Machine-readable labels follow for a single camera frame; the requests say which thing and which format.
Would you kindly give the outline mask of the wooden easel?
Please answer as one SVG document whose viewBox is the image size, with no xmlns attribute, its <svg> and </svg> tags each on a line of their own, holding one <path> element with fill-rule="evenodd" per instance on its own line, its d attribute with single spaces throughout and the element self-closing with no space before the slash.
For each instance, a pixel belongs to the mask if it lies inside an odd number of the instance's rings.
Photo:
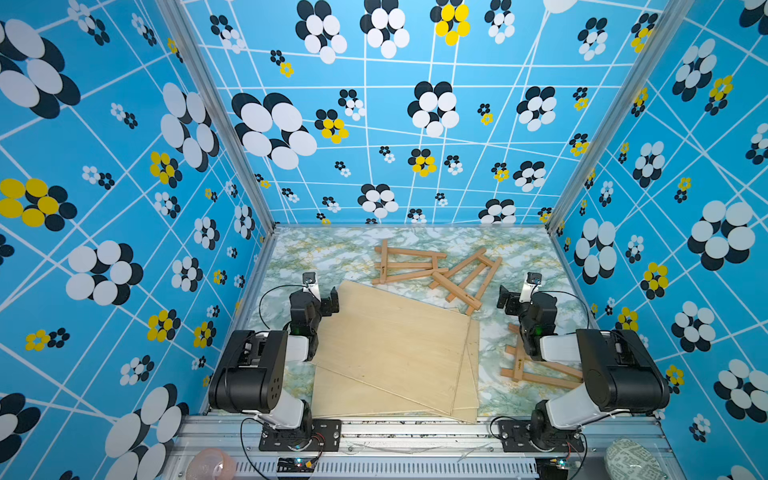
<svg viewBox="0 0 768 480">
<path fill-rule="evenodd" d="M 377 274 L 371 280 L 373 285 L 427 278 L 434 273 L 448 272 L 448 268 L 440 266 L 440 261 L 447 257 L 444 253 L 392 247 L 387 240 L 383 240 L 375 252 L 380 254 L 380 261 L 375 264 Z"/>
<path fill-rule="evenodd" d="M 515 345 L 506 345 L 505 353 L 514 360 L 510 368 L 502 367 L 500 375 L 514 382 L 529 382 L 549 387 L 573 390 L 583 383 L 582 372 L 574 367 L 533 360 L 525 351 L 520 328 L 513 323 L 507 325 L 515 336 Z"/>
<path fill-rule="evenodd" d="M 446 272 L 435 271 L 428 287 L 444 289 L 446 301 L 462 302 L 466 306 L 465 314 L 471 317 L 482 308 L 482 298 L 501 265 L 500 257 L 490 258 L 486 249 L 480 248 Z"/>
</svg>

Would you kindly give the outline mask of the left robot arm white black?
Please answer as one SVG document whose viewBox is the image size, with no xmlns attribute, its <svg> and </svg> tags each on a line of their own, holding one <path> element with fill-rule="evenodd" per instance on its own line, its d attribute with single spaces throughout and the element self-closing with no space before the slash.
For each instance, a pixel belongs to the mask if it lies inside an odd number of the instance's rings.
<svg viewBox="0 0 768 480">
<path fill-rule="evenodd" d="M 316 420 L 308 402 L 283 389 L 289 362 L 311 361 L 323 318 L 340 311 L 338 291 L 317 297 L 310 287 L 289 296 L 290 320 L 281 330 L 235 330 L 209 387 L 209 405 L 245 414 L 262 425 L 261 451 L 320 451 L 340 431 L 338 420 Z"/>
</svg>

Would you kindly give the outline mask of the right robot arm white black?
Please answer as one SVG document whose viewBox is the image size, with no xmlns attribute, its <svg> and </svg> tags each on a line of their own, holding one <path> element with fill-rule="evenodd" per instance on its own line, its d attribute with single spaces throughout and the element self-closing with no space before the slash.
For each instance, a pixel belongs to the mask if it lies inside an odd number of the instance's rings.
<svg viewBox="0 0 768 480">
<path fill-rule="evenodd" d="M 554 451 L 576 440 L 588 424 L 616 414 L 651 414 L 668 405 L 666 376 L 635 331 L 577 329 L 560 335 L 555 332 L 557 299 L 530 283 L 521 292 L 501 286 L 497 307 L 518 319 L 516 360 L 581 367 L 575 387 L 534 407 L 527 423 L 533 447 Z"/>
</svg>

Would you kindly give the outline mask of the green patterned round object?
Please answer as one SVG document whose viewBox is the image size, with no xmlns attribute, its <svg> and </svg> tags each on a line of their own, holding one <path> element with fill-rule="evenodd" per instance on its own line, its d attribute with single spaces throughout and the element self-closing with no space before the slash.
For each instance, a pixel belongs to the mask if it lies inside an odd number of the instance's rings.
<svg viewBox="0 0 768 480">
<path fill-rule="evenodd" d="M 604 463 L 613 480 L 665 479 L 665 473 L 651 452 L 631 439 L 615 440 L 606 449 Z"/>
</svg>

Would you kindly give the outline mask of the pink translucent bowl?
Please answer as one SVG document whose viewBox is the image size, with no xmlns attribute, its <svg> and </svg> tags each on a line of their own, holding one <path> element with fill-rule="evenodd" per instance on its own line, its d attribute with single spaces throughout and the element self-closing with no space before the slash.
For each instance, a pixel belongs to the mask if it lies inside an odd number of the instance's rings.
<svg viewBox="0 0 768 480">
<path fill-rule="evenodd" d="M 233 480 L 236 462 L 218 448 L 206 448 L 196 454 L 188 464 L 186 480 Z"/>
</svg>

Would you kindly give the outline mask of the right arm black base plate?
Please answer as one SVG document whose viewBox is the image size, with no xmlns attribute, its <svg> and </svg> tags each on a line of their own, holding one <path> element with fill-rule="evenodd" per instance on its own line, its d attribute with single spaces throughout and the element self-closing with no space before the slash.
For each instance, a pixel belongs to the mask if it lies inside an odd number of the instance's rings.
<svg viewBox="0 0 768 480">
<path fill-rule="evenodd" d="M 506 453 L 583 453 L 585 445 L 575 430 L 558 430 L 548 424 L 532 425 L 530 420 L 504 418 L 492 431 Z"/>
</svg>

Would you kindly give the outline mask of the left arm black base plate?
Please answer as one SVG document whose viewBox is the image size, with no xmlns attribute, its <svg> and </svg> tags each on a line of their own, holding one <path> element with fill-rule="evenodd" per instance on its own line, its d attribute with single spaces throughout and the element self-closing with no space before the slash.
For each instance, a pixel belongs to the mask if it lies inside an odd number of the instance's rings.
<svg viewBox="0 0 768 480">
<path fill-rule="evenodd" d="M 313 419 L 296 429 L 264 426 L 258 449 L 262 452 L 337 452 L 342 422 L 338 419 Z"/>
</svg>

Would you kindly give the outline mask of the aluminium front rail frame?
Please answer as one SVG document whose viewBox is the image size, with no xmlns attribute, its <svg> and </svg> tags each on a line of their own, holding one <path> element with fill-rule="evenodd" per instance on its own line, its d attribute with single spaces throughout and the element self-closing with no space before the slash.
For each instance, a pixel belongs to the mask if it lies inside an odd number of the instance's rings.
<svg viewBox="0 0 768 480">
<path fill-rule="evenodd" d="M 261 452 L 260 426 L 238 416 L 196 416 L 183 424 L 162 478 L 194 479 L 191 464 L 205 449 L 233 464 L 231 479 L 606 479 L 611 447 L 630 439 L 650 454 L 649 466 L 664 479 L 684 473 L 654 418 L 619 416 L 589 425 L 562 451 L 507 452 L 490 433 L 490 421 L 474 424 L 438 417 L 349 418 L 338 448 L 325 452 L 311 472 L 281 472 L 282 459 L 305 462 L 307 453 Z"/>
</svg>

